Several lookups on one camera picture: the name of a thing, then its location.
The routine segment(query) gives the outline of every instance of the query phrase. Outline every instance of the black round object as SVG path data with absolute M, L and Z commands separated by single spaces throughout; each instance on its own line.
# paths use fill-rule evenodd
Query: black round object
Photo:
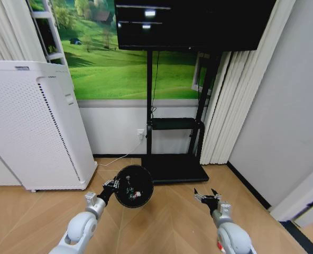
M 142 166 L 130 165 L 117 175 L 119 190 L 117 200 L 124 206 L 136 208 L 144 205 L 152 196 L 153 180 L 151 174 Z

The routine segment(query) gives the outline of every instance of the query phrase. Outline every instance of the wall outlet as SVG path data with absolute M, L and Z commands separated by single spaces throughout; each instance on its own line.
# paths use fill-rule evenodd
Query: wall outlet
M 137 129 L 136 131 L 137 131 L 137 135 L 139 137 L 139 140 L 143 140 L 145 129 Z

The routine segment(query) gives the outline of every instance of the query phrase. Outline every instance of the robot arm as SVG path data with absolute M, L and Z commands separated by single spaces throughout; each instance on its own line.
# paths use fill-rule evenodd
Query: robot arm
M 118 187 L 119 182 L 114 178 L 103 185 L 104 190 L 98 196 L 93 192 L 88 192 L 85 195 L 86 211 L 77 214 L 70 220 L 67 231 L 59 244 L 50 251 L 50 254 L 84 253 L 110 196 L 118 190 Z
M 227 254 L 256 254 L 250 236 L 240 226 L 233 223 L 231 205 L 221 202 L 221 196 L 212 189 L 213 196 L 201 195 L 194 189 L 194 198 L 206 204 L 218 229 L 218 241 Z

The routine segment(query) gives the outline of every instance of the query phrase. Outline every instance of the black baseboard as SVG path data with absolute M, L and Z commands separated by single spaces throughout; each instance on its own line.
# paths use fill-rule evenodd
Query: black baseboard
M 246 180 L 246 178 L 241 175 L 239 171 L 237 171 L 237 169 L 229 161 L 227 162 L 227 166 L 254 195 L 254 197 L 256 197 L 256 199 L 263 205 L 264 208 L 269 209 L 269 207 L 271 207 L 271 204 L 268 203 L 268 201 L 263 196 L 261 196 L 261 194 L 250 184 L 250 182 Z
M 113 154 L 99 154 L 99 153 L 94 153 L 93 154 L 93 157 L 94 158 L 119 158 L 119 157 L 123 157 L 125 155 L 113 155 Z M 134 155 L 134 154 L 130 154 L 130 155 L 127 155 L 125 156 L 125 158 L 142 158 L 143 156 L 145 155 Z
M 291 221 L 280 223 L 309 254 L 313 254 L 313 243 Z

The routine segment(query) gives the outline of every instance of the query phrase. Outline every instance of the mobile tv cart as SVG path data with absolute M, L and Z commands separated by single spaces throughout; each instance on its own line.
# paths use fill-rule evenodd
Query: mobile tv cart
M 208 181 L 209 177 L 200 165 L 205 125 L 201 121 L 210 85 L 215 81 L 222 52 L 210 54 L 208 67 L 202 85 L 198 110 L 195 118 L 154 118 L 152 117 L 152 55 L 147 51 L 147 154 L 142 166 L 152 175 L 154 184 L 174 184 Z M 185 154 L 152 154 L 152 130 L 192 130 L 188 152 Z M 194 151 L 197 135 L 197 151 Z

